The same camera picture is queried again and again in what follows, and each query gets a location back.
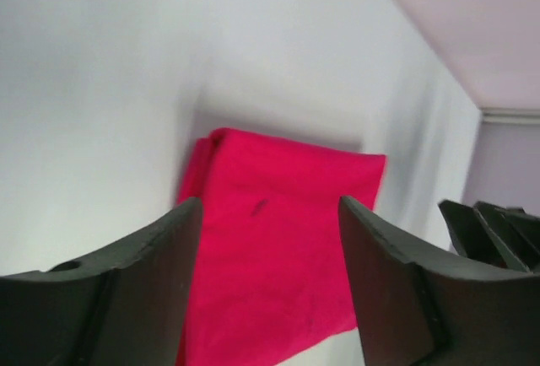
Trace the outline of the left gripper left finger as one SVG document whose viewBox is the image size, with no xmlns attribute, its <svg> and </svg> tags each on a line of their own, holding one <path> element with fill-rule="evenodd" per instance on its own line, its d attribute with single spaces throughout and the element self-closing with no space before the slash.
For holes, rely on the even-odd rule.
<svg viewBox="0 0 540 366">
<path fill-rule="evenodd" d="M 2 364 L 174 364 L 202 219 L 190 198 L 49 271 L 2 277 Z"/>
</svg>

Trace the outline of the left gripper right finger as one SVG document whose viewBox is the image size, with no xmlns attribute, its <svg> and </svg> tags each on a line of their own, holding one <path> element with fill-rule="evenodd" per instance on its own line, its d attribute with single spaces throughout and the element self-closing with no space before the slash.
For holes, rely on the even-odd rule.
<svg viewBox="0 0 540 366">
<path fill-rule="evenodd" d="M 350 196 L 338 216 L 366 364 L 538 364 L 539 272 L 442 250 Z"/>
</svg>

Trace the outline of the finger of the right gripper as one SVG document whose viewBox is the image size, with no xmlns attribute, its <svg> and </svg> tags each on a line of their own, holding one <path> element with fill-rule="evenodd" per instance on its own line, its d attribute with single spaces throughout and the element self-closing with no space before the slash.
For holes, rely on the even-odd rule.
<svg viewBox="0 0 540 366">
<path fill-rule="evenodd" d="M 444 200 L 440 212 L 460 256 L 518 272 L 539 272 L 539 217 L 521 207 Z"/>
</svg>

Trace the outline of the magenta red t-shirt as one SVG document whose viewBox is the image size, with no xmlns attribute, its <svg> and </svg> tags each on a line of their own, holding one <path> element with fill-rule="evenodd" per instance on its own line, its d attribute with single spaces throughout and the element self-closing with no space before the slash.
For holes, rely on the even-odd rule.
<svg viewBox="0 0 540 366">
<path fill-rule="evenodd" d="M 356 326 L 338 203 L 375 206 L 386 157 L 219 128 L 177 198 L 203 220 L 179 365 L 275 365 Z"/>
</svg>

